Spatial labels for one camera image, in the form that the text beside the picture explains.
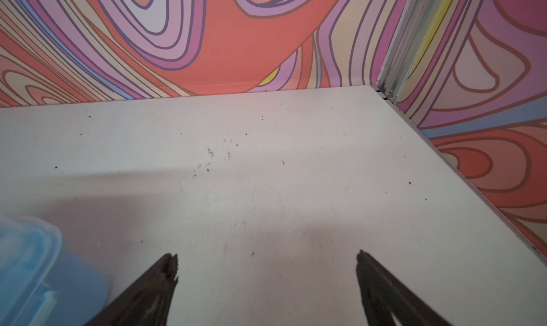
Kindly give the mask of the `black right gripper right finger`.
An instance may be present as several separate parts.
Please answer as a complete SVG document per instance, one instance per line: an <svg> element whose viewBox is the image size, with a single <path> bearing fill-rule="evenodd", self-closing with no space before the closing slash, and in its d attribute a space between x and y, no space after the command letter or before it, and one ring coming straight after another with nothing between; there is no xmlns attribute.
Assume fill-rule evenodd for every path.
<svg viewBox="0 0 547 326"><path fill-rule="evenodd" d="M448 325L372 255L359 251L356 276L369 325Z"/></svg>

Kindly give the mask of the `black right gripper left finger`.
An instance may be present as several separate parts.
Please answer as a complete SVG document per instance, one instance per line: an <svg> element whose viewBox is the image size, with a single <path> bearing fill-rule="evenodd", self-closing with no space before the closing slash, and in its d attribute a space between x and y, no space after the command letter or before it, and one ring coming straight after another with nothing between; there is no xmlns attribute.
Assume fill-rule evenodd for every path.
<svg viewBox="0 0 547 326"><path fill-rule="evenodd" d="M166 325L177 272L177 256L166 253L87 325Z"/></svg>

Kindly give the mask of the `blue plastic tool box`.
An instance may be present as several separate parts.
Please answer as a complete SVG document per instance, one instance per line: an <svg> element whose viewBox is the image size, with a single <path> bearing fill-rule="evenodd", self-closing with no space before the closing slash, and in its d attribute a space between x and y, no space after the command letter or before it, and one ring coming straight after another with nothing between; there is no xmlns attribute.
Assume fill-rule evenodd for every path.
<svg viewBox="0 0 547 326"><path fill-rule="evenodd" d="M36 218L1 219L1 324L85 325L104 308L107 277Z"/></svg>

